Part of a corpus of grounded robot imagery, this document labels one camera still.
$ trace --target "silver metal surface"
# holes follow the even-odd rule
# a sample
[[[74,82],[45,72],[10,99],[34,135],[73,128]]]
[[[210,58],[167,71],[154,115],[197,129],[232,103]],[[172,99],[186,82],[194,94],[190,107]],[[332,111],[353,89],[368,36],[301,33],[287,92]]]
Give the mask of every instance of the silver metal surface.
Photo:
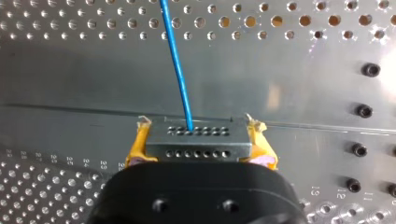
[[[1,101],[181,115],[159,2],[132,2],[2,0]],[[294,10],[289,2],[170,3],[193,115],[394,129],[394,2],[361,0],[350,9],[349,1],[300,0]],[[370,24],[360,24],[364,15]],[[381,66],[378,77],[360,74],[367,62]],[[358,104],[374,115],[355,116]]]
[[[146,154],[160,161],[239,161],[251,154],[247,122],[195,121],[192,132],[184,120],[155,119]]]

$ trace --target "blue wire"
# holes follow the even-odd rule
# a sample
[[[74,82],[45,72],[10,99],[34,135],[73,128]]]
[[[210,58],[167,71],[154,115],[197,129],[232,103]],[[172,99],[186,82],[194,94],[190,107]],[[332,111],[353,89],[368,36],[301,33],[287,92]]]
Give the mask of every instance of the blue wire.
[[[165,24],[166,33],[168,34],[169,48],[171,49],[172,59],[176,70],[178,87],[180,89],[181,100],[184,107],[184,115],[186,117],[187,128],[192,131],[194,123],[192,122],[192,115],[190,109],[189,95],[187,94],[186,83],[184,81],[183,69],[178,57],[177,44],[172,28],[171,15],[169,13],[168,0],[160,0],[161,8],[163,9],[163,22]]]

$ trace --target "yellow clip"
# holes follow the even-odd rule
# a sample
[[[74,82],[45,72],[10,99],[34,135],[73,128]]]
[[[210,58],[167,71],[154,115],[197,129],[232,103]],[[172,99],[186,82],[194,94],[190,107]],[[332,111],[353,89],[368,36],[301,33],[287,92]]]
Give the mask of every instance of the yellow clip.
[[[146,140],[148,139],[151,120],[145,116],[141,116],[139,118],[143,119],[143,121],[137,122],[136,139],[134,140],[134,144],[131,147],[131,151],[129,152],[126,158],[125,167],[128,167],[130,165],[130,162],[133,158],[138,158],[143,161],[158,161],[158,159],[155,157],[147,157],[145,155]]]
[[[264,137],[264,135],[262,135],[262,132],[267,130],[267,126],[265,125],[265,123],[253,119],[249,114],[247,114],[247,118],[247,132],[253,146],[251,156],[246,161],[252,161],[262,156],[271,157],[273,158],[274,162],[268,163],[267,167],[271,170],[276,170],[276,166],[278,163],[277,155],[271,148],[270,144],[267,142],[267,139]]]

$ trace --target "metal plate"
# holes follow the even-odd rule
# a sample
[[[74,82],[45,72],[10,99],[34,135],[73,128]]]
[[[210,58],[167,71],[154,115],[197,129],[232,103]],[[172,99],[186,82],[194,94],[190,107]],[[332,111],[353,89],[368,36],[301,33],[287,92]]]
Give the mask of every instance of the metal plate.
[[[182,114],[158,1],[50,0],[33,1],[34,7],[32,1],[1,2],[3,103]],[[176,37],[195,117],[249,112],[281,123],[396,127],[393,2],[381,8],[378,1],[359,1],[349,9],[348,1],[332,0],[318,10],[319,1],[294,1],[290,10],[289,1],[267,0],[262,11],[262,1],[255,0],[239,2],[241,11],[234,12],[236,3],[170,4],[181,20]],[[216,12],[209,13],[211,5]],[[310,17],[307,26],[300,24],[303,15]],[[341,22],[331,26],[331,15]],[[371,15],[367,26],[360,25],[362,15]],[[245,25],[249,16],[255,18],[248,20],[251,28]],[[283,20],[279,27],[272,24],[275,16]],[[222,17],[230,20],[226,28],[219,26]],[[197,18],[205,20],[204,27],[195,26]],[[136,20],[134,29],[130,19]],[[150,19],[158,20],[157,28],[150,28]],[[287,39],[288,31],[293,38]],[[353,36],[346,39],[346,31]],[[215,39],[208,39],[210,32]],[[233,39],[233,32],[240,39]],[[367,62],[381,65],[379,77],[360,74]],[[374,109],[372,118],[354,115],[361,103]]]

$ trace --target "black screw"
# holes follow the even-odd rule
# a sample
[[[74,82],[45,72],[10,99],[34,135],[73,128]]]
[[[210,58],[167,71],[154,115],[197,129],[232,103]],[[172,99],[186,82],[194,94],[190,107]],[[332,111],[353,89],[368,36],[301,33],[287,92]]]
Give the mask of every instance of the black screw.
[[[359,143],[353,145],[352,151],[357,157],[364,157],[367,155],[367,147]]]
[[[376,77],[380,71],[381,67],[375,63],[367,63],[361,69],[361,72],[367,77]]]
[[[392,197],[396,198],[396,185],[395,184],[392,184],[389,186],[389,194]]]
[[[351,191],[352,193],[357,193],[361,191],[361,182],[357,179],[350,178],[346,182],[346,187]]]
[[[356,109],[356,113],[364,119],[368,119],[373,115],[373,109],[368,105],[360,105]]]

